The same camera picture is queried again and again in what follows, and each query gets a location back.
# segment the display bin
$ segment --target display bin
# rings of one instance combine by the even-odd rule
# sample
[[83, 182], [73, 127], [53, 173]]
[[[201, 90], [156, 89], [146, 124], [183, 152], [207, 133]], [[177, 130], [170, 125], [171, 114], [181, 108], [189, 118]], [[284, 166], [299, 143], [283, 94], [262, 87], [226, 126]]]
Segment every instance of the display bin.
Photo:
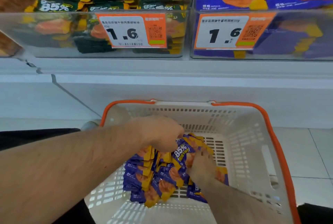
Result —
[[200, 14], [268, 13], [268, 11], [194, 11], [191, 57], [194, 59], [243, 60], [333, 60], [333, 11], [294, 10], [270, 11], [276, 15], [252, 50], [195, 49], [195, 36]]
[[[238, 102], [121, 100], [105, 108], [100, 126], [147, 115], [171, 117], [186, 133], [203, 136], [217, 166], [227, 167], [231, 187], [281, 214], [286, 223], [300, 224], [288, 165], [263, 108]], [[276, 174], [268, 172], [269, 163]], [[122, 190], [124, 171], [120, 167], [85, 198], [97, 223], [216, 223], [207, 204], [186, 197], [186, 187], [152, 208], [131, 202], [131, 193]]]
[[[181, 57], [184, 49], [188, 12], [188, 10], [117, 10], [94, 12], [93, 14], [91, 12], [1, 13], [0, 30], [37, 58]], [[91, 36], [90, 31], [80, 27], [82, 20], [97, 20], [95, 14], [108, 13], [165, 14], [168, 48], [114, 49], [106, 38], [106, 33], [102, 36], [99, 33], [96, 38]], [[175, 16], [181, 17], [181, 22], [173, 22], [172, 17]], [[38, 24], [38, 27], [40, 27], [43, 25], [40, 23], [53, 20], [59, 20], [59, 25], [69, 25], [69, 32], [65, 34], [57, 33], [56, 30], [53, 34], [38, 32], [38, 28], [36, 28]], [[178, 34], [172, 37], [177, 25], [181, 26], [179, 29], [183, 34], [181, 36], [177, 31]]]

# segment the qr code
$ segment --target qr code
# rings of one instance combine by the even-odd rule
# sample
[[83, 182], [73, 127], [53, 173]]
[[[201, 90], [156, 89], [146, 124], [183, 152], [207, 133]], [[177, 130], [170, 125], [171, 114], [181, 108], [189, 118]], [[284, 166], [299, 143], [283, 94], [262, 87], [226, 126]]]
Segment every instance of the qr code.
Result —
[[154, 24], [153, 26], [149, 27], [149, 37], [151, 39], [160, 39], [163, 37], [162, 27]]
[[263, 25], [250, 25], [245, 31], [243, 40], [255, 40], [259, 35], [260, 31], [263, 29]]

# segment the hand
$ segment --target hand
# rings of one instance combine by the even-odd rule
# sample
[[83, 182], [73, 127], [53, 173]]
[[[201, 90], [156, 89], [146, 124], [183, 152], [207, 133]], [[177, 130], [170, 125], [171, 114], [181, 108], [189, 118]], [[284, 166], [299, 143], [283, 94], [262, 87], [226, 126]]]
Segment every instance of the hand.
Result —
[[209, 182], [215, 179], [216, 164], [207, 150], [196, 151], [193, 165], [186, 169], [186, 173], [190, 176], [193, 182], [199, 187], [206, 187]]
[[152, 145], [162, 152], [172, 152], [178, 147], [177, 138], [184, 134], [184, 128], [175, 120], [164, 116], [138, 117], [128, 122], [136, 127], [143, 139], [143, 147]]

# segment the barcode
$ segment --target barcode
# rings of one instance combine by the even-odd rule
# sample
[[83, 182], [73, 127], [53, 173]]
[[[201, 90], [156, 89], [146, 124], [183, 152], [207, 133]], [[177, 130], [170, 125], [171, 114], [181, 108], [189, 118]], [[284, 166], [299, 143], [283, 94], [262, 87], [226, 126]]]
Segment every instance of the barcode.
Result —
[[143, 43], [118, 43], [118, 46], [143, 46]]
[[153, 26], [149, 27], [149, 37], [151, 39], [160, 39], [163, 37], [162, 27], [154, 24]]
[[255, 40], [263, 27], [263, 25], [250, 25], [242, 40]]

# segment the forearm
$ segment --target forearm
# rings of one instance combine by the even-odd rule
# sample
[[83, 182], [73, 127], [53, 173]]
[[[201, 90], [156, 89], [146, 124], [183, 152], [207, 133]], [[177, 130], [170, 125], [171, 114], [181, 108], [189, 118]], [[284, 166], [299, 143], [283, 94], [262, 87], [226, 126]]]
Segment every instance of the forearm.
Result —
[[281, 216], [251, 196], [212, 179], [203, 186], [217, 224], [283, 224]]
[[0, 152], [2, 223], [52, 223], [143, 146], [130, 123]]

